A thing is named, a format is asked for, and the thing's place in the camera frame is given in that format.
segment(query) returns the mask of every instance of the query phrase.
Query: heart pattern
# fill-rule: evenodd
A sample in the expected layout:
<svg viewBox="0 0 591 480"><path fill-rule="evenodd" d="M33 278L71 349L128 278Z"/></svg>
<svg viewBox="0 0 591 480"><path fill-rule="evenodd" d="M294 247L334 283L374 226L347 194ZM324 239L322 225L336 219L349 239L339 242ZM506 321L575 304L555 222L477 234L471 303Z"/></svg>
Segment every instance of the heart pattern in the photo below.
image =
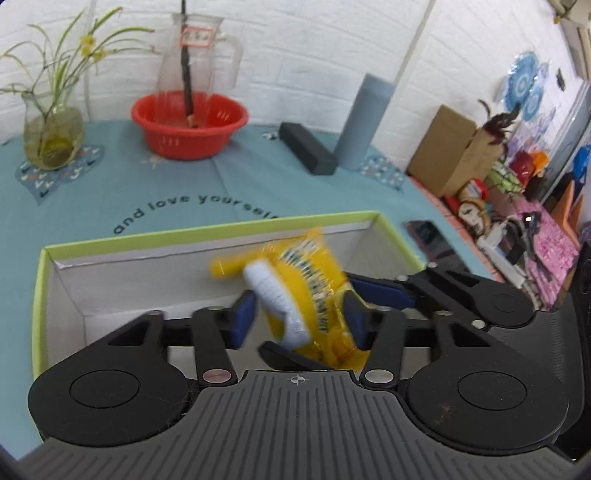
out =
<svg viewBox="0 0 591 480"><path fill-rule="evenodd" d="M22 163L15 173L16 180L31 192L38 205L62 184L70 183L95 168L105 155L100 145L85 145L73 162L53 171L40 170L29 162Z"/></svg>
<svg viewBox="0 0 591 480"><path fill-rule="evenodd" d="M367 157L359 168L361 175L373 178L395 190L402 190L406 175L387 158L372 155Z"/></svg>

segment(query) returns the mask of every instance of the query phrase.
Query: red bowl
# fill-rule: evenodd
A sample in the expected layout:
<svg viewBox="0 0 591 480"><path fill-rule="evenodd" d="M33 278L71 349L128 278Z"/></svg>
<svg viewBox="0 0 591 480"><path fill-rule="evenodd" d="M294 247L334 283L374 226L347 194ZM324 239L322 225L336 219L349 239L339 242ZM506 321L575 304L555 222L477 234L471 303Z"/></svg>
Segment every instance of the red bowl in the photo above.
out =
<svg viewBox="0 0 591 480"><path fill-rule="evenodd" d="M206 127L161 125L153 121L155 101L154 95L139 99L131 109L131 118L144 130L150 149L173 160L201 160L215 155L228 144L232 134L248 122L248 111L240 103L223 95L213 95Z"/></svg>

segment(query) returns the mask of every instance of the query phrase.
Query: cardboard box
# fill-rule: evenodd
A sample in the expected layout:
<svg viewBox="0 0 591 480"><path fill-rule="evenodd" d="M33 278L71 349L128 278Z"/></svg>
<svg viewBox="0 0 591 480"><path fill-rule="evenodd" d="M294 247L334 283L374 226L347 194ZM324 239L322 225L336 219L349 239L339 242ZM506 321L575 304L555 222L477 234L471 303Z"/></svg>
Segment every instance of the cardboard box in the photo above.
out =
<svg viewBox="0 0 591 480"><path fill-rule="evenodd" d="M33 303L33 374L39 376L86 345L147 310L168 319L208 306L230 306L246 289L241 278L212 280L209 262L322 227L342 268L395 278L424 268L378 212L258 220L46 247ZM256 352L271 332L260 309L244 347L230 350L239 378L268 369ZM192 347L169 349L168 361L196 378Z"/></svg>
<svg viewBox="0 0 591 480"><path fill-rule="evenodd" d="M439 107L408 165L408 173L434 195L454 196L470 179L483 180L503 155L494 137L449 107Z"/></svg>

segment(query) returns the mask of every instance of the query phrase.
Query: yellow plastic bag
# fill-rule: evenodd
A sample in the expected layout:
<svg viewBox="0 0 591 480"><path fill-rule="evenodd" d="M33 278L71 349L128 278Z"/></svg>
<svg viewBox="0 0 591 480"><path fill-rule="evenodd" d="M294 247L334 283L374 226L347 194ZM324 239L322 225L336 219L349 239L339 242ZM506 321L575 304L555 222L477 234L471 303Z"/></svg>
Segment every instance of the yellow plastic bag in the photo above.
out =
<svg viewBox="0 0 591 480"><path fill-rule="evenodd" d="M210 269L214 278L242 273L283 347L332 368L363 368L368 352L355 346L342 315L343 293L352 287L318 229L217 258Z"/></svg>

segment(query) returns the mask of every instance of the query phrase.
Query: black phone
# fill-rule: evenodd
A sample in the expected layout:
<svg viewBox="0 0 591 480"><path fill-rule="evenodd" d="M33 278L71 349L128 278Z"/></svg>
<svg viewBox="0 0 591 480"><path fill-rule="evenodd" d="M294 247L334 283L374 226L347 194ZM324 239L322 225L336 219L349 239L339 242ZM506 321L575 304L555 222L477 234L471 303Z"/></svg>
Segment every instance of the black phone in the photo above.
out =
<svg viewBox="0 0 591 480"><path fill-rule="evenodd" d="M430 262L448 270L471 273L432 221L411 220L405 223L405 227Z"/></svg>

